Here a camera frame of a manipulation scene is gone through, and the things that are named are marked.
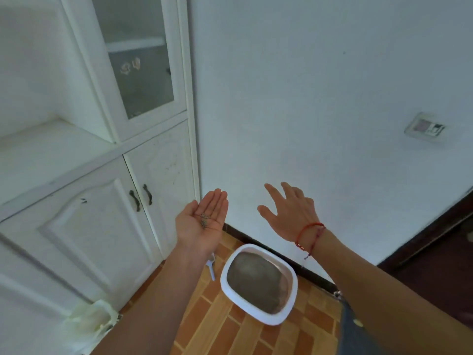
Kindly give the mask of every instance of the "forearm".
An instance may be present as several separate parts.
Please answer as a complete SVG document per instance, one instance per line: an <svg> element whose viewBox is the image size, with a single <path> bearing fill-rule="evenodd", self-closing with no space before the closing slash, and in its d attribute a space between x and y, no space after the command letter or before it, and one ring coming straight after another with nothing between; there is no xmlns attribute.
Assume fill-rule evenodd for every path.
<svg viewBox="0 0 473 355"><path fill-rule="evenodd" d="M473 332L343 245L331 232L312 252L366 329L397 354L471 353Z"/></svg>
<svg viewBox="0 0 473 355"><path fill-rule="evenodd" d="M159 276L92 355L168 355L205 260L176 247Z"/></svg>

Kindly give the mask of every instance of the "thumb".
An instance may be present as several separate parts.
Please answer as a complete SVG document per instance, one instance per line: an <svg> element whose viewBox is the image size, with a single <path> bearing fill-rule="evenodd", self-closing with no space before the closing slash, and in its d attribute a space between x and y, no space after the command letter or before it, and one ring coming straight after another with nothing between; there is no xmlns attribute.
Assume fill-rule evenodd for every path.
<svg viewBox="0 0 473 355"><path fill-rule="evenodd" d="M196 200L190 202L184 207L184 209L182 209L182 212L180 213L180 215L193 215L195 211L197 210L198 205L199 204L197 203Z"/></svg>
<svg viewBox="0 0 473 355"><path fill-rule="evenodd" d="M258 212L272 228L275 227L276 222L278 221L278 217L273 212L271 212L267 206L259 205Z"/></svg>

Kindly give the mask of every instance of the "cabinet handle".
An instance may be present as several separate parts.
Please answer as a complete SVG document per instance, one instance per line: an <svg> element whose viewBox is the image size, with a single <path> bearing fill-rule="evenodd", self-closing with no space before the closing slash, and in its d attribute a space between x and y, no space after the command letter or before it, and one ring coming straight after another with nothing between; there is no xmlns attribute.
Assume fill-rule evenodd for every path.
<svg viewBox="0 0 473 355"><path fill-rule="evenodd" d="M145 190L146 194L148 195L148 198L150 199L150 205L153 204L153 195L151 192L148 190L147 185L143 185L143 189Z"/></svg>
<svg viewBox="0 0 473 355"><path fill-rule="evenodd" d="M136 198L135 192L134 192L134 191L130 191L128 194L131 195L131 196L133 197L133 199L135 200L135 203L136 203L136 211L139 212L139 209L140 209L140 208L139 208L139 200L138 200L138 198Z"/></svg>

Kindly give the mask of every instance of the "white plastic bag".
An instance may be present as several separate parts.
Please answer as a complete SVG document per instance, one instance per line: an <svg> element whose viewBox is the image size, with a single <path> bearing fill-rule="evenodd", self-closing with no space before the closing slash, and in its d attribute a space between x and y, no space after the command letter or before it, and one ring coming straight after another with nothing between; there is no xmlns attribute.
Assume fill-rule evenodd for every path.
<svg viewBox="0 0 473 355"><path fill-rule="evenodd" d="M118 321L118 313L104 300L76 309L63 323L66 342L76 354L87 355Z"/></svg>

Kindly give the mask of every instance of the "white litter box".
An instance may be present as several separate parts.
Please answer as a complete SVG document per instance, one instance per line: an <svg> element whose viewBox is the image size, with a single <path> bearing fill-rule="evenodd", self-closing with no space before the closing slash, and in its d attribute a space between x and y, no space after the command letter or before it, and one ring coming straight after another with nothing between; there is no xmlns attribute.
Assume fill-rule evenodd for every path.
<svg viewBox="0 0 473 355"><path fill-rule="evenodd" d="M296 301L297 277L287 262L253 244L238 248L225 264L225 295L267 325L282 323Z"/></svg>

